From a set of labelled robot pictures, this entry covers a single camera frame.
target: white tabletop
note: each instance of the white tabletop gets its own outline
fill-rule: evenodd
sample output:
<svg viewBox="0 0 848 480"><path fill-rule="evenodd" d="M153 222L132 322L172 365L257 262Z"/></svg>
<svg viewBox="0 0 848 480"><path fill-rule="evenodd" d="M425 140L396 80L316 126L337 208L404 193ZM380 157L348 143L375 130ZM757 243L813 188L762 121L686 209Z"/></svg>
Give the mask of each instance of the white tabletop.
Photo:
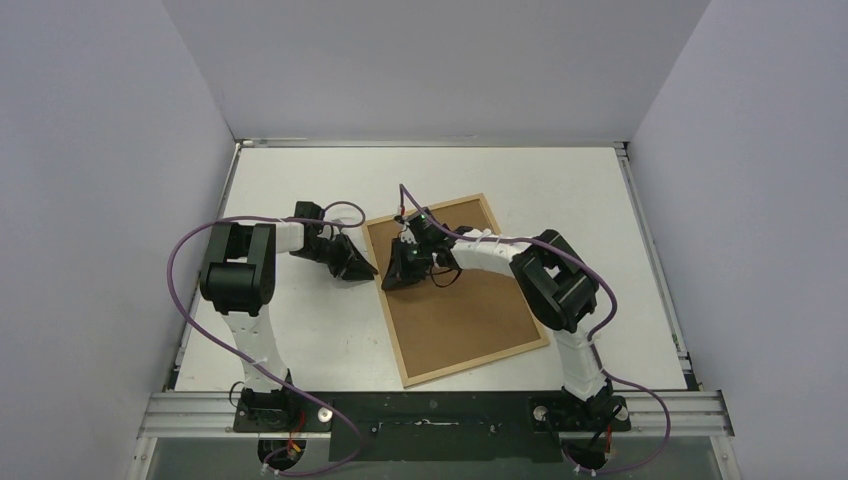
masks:
<svg viewBox="0 0 848 480"><path fill-rule="evenodd" d="M612 148L248 148L242 151L225 216L289 216L295 201L359 204L369 218L394 214L398 183L423 205L484 193L503 233L559 231L603 276L619 300L598 348L613 374L656 389L686 388L624 179ZM355 220L347 207L328 219ZM367 256L362 232L347 231ZM280 353L301 388L403 390L377 296L377 284L347 284L327 267L277 258L271 321ZM594 325L598 308L583 322ZM232 344L210 302L197 321ZM239 360L192 331L177 380L180 391L226 391L241 380ZM553 344L408 390L558 389Z"/></svg>

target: red wire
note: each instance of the red wire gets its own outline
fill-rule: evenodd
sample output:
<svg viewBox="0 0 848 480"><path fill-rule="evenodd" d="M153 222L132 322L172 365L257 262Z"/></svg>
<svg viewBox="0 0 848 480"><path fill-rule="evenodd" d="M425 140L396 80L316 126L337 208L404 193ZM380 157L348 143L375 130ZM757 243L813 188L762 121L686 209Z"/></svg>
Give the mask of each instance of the red wire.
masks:
<svg viewBox="0 0 848 480"><path fill-rule="evenodd" d="M293 437L293 435L294 435L295 433L299 432L299 431L300 431L300 429L301 429L301 428L303 428L303 425L304 425L305 423L306 423L306 413L304 413L304 412L303 412L303 410L301 410L301 411L300 411L300 422L298 422L297 426L296 426L296 427L294 427L294 430L292 430L291 432L289 432L289 443L288 443L288 445L287 445L287 450L288 450L288 451L291 451L291 446L292 446L292 444L294 443L294 438L292 438L292 437Z"/></svg>

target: cable tie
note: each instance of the cable tie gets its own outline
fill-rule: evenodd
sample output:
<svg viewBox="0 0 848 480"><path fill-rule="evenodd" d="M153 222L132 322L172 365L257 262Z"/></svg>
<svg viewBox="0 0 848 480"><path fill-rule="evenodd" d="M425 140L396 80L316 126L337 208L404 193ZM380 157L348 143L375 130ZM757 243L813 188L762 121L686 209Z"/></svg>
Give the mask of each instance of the cable tie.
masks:
<svg viewBox="0 0 848 480"><path fill-rule="evenodd" d="M488 237L488 236L490 236L491 234L492 234L492 231L491 231L491 230L489 230L488 228L487 228L487 229L485 229L485 230L483 230L482 232L480 232L480 236L479 236L479 237L477 237L477 240L474 240L474 250L477 250L477 247L479 247L479 246L480 246L480 242L482 242L482 241L483 241L483 238L484 238L484 237Z"/></svg>

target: wooden frame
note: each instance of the wooden frame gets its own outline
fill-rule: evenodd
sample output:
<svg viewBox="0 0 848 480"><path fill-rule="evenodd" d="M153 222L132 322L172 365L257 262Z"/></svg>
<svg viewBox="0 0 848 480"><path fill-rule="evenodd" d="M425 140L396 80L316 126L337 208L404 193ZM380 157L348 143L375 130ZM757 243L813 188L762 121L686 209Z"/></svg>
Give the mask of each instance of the wooden frame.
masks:
<svg viewBox="0 0 848 480"><path fill-rule="evenodd" d="M480 207L483 210L483 214L486 216L486 219L488 220L489 224L492 226L492 231L495 234L499 235L501 233L500 226L498 225L497 221L495 220L495 216L492 214L491 208L489 208L489 203L486 201L486 197L482 193L478 193L476 195L469 195L467 197L462 197L462 198L450 200L450 201L447 201L447 202L429 205L429 208L435 210L437 208L449 207L449 206L452 206L452 205L457 205L457 204L467 203L467 202L475 202L475 201L480 203ZM371 225L374 225L374 224L379 224L379 223L384 223L386 221L391 221L391 220L393 220L393 218L394 218L394 215L387 215L385 217L375 218L375 219L372 219L372 220L368 220L362 226L362 233L365 237L365 242L366 242L366 245L368 247L368 256L369 256L369 259L372 262L372 265L377 264L377 259L376 259L375 254L374 254L374 246L373 246L373 242L371 241L371 235L368 232L368 227L371 226ZM467 361L464 361L464 362L460 362L460 363L457 363L457 364L454 364L454 365L451 365L451 366L448 366L448 367L440 368L440 369L433 370L433 371L430 371L430 372L427 372L427 373L424 373L424 374L415 375L415 376L410 377L407 374L406 365L404 364L403 354L402 354L401 349L400 349L400 343L398 341L397 332L395 331L395 326L394 326L394 322L392 320L391 310L389 309L389 303L388 303L388 298L386 297L386 292L384 292L383 289L380 288L381 283L382 283L382 277L378 273L376 278L375 278L375 285L377 285L377 292L378 292L378 296L380 297L380 305L383 308L383 315L386 318L386 326L388 327L388 330L389 330L389 338L392 341L392 350L394 351L395 360L397 361L397 365L398 365L398 371L400 372L401 384L404 387L409 387L409 386L412 386L412 385L428 382L430 380L434 380L434 379L437 379L437 378L445 377L447 375L451 375L451 374L454 374L454 373L457 373L457 372L461 372L463 370L468 370L470 368L485 365L485 364L494 362L496 360L501 360L503 358L511 357L511 356L517 355L519 353L527 352L527 351L534 350L534 349L541 348L541 347L546 347L550 344L550 339L548 338L548 335L547 335L547 329L545 328L544 325L539 323L539 321L533 316L532 312L530 312L530 307L527 307L527 311L530 314L530 317L533 319L533 323L536 327L536 330L539 333L539 339L538 340L534 340L534 341L531 341L531 342L528 342L528 343L517 345L515 347L507 348L507 349L504 349L504 350L501 350L501 351L498 351L498 352L495 352L495 353L483 355L483 356L473 358L471 360L467 360Z"/></svg>

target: metal extrusion rail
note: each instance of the metal extrusion rail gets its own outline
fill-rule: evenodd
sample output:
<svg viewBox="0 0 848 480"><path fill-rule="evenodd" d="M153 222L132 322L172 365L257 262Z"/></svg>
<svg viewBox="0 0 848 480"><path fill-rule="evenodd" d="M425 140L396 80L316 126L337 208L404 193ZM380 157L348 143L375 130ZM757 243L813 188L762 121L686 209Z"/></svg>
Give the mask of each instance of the metal extrusion rail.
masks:
<svg viewBox="0 0 848 480"><path fill-rule="evenodd" d="M671 411L672 436L732 436L733 428L720 391L657 392ZM641 392L618 392L627 399L633 429L622 436L659 437L665 417L659 404ZM169 392L151 395L139 438L288 438L287 432L236 433L235 408L224 392ZM329 438L329 433L301 433L295 438Z"/></svg>

